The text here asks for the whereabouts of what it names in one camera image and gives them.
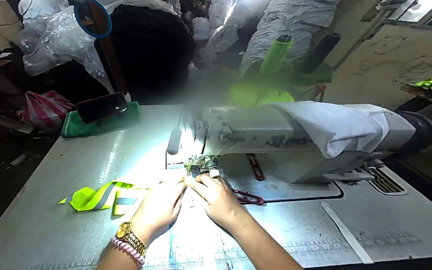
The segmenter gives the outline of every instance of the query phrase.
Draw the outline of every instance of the metal vent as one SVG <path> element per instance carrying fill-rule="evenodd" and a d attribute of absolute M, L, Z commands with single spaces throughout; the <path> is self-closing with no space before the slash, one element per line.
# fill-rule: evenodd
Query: metal vent
<path fill-rule="evenodd" d="M 369 168 L 369 173 L 374 176 L 374 180 L 369 181 L 369 183 L 379 192 L 392 196 L 404 195 L 408 193 L 402 186 L 387 176 L 380 169 Z"/>

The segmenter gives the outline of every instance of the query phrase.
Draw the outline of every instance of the window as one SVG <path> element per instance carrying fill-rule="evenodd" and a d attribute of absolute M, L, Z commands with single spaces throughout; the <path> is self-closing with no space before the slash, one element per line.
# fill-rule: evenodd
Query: window
<path fill-rule="evenodd" d="M 388 18 L 388 23 L 432 28 L 432 0 L 407 0 Z"/>
<path fill-rule="evenodd" d="M 418 22 L 424 15 L 432 9 L 432 0 L 418 0 L 406 10 L 406 12 L 398 19 L 404 22 Z"/>

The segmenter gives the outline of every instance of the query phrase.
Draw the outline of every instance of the hand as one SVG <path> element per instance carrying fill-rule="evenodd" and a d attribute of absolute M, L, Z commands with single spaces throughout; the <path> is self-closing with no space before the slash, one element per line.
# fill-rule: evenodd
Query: hand
<path fill-rule="evenodd" d="M 243 219 L 250 215 L 223 178 L 213 179 L 207 174 L 200 174 L 195 179 L 186 178 L 185 181 L 199 193 L 204 210 L 214 222 L 231 234 L 242 229 Z"/>
<path fill-rule="evenodd" d="M 155 232 L 176 219 L 186 187 L 183 177 L 169 177 L 146 194 L 131 218 L 135 235 L 146 247 Z"/>

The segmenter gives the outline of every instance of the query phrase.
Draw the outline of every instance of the striped plastic bag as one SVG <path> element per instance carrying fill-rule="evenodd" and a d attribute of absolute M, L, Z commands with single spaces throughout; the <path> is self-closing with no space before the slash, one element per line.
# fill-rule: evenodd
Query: striped plastic bag
<path fill-rule="evenodd" d="M 26 92 L 26 107 L 17 111 L 18 117 L 29 125 L 44 131 L 54 131 L 60 127 L 66 114 L 74 105 L 56 91 L 43 95 Z"/>

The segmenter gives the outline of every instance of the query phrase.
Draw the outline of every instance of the watch bracelet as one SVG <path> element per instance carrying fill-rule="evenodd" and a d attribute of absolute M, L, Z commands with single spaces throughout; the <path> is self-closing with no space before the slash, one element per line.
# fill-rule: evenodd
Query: watch bracelet
<path fill-rule="evenodd" d="M 141 240 L 139 240 L 139 238 L 135 235 L 135 232 L 133 231 L 133 229 L 131 228 L 131 230 L 129 231 L 128 234 L 126 234 L 122 240 L 126 243 L 128 243 L 129 245 L 131 245 L 131 247 L 133 249 L 135 249 L 139 254 L 141 254 L 141 256 L 145 257 L 146 256 L 146 247 L 145 244 L 141 242 Z"/>

